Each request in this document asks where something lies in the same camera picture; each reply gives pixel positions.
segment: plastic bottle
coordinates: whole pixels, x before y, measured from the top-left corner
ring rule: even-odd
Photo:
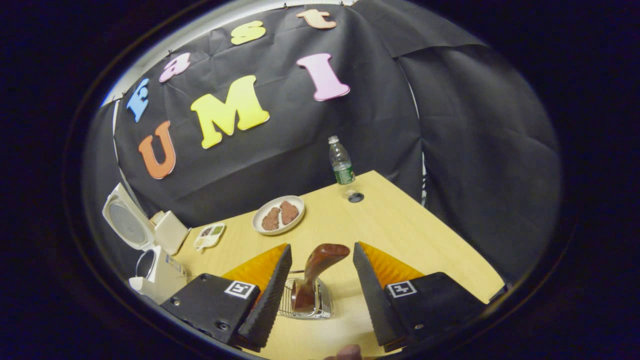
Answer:
[[[331,161],[333,174],[339,184],[340,193],[347,199],[356,193],[354,187],[356,176],[353,173],[349,153],[340,144],[338,136],[329,137],[329,161]]]

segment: table surface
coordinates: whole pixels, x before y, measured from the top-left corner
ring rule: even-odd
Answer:
[[[196,252],[193,242],[203,227],[193,229],[175,259],[190,275],[222,275],[281,243],[291,244],[293,265],[301,270],[321,243],[346,245],[353,253],[363,241],[423,274],[445,272],[485,304],[504,283],[491,265],[464,239],[418,202],[375,171],[355,182],[364,200],[351,203],[338,184],[300,196],[305,214],[300,223],[276,236],[252,227],[256,211],[222,220],[227,225],[215,247]],[[268,359],[323,359],[344,345],[359,344],[364,356],[381,356],[351,255],[327,269],[320,279],[329,287],[334,315],[328,320],[295,320],[277,316],[267,346]]]

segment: wire rack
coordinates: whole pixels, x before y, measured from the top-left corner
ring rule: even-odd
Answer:
[[[293,293],[293,282],[296,279],[302,280],[302,277],[290,277],[285,282],[282,299],[280,299],[280,307],[278,308],[278,315],[303,320],[322,320],[330,318],[333,314],[331,295],[329,294],[329,289],[322,281],[320,281],[320,279],[317,279],[314,284],[314,291],[316,293],[316,306],[314,310],[310,313],[293,311],[293,308],[291,307],[291,294]]]

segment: cooked meat patty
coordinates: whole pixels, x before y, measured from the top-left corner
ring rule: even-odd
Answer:
[[[298,208],[291,205],[291,203],[288,201],[283,201],[282,204],[280,204],[280,209],[282,209],[283,225],[287,225],[288,223],[292,222],[296,217],[298,217],[298,214],[300,213],[298,212]]]
[[[271,208],[267,216],[262,219],[262,228],[268,231],[278,229],[280,227],[278,224],[279,212],[280,209]]]

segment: brown spatula handle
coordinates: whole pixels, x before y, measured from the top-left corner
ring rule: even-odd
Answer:
[[[309,255],[305,265],[305,280],[294,282],[291,306],[294,311],[313,311],[316,303],[314,283],[318,276],[349,255],[349,248],[339,244],[320,244]]]

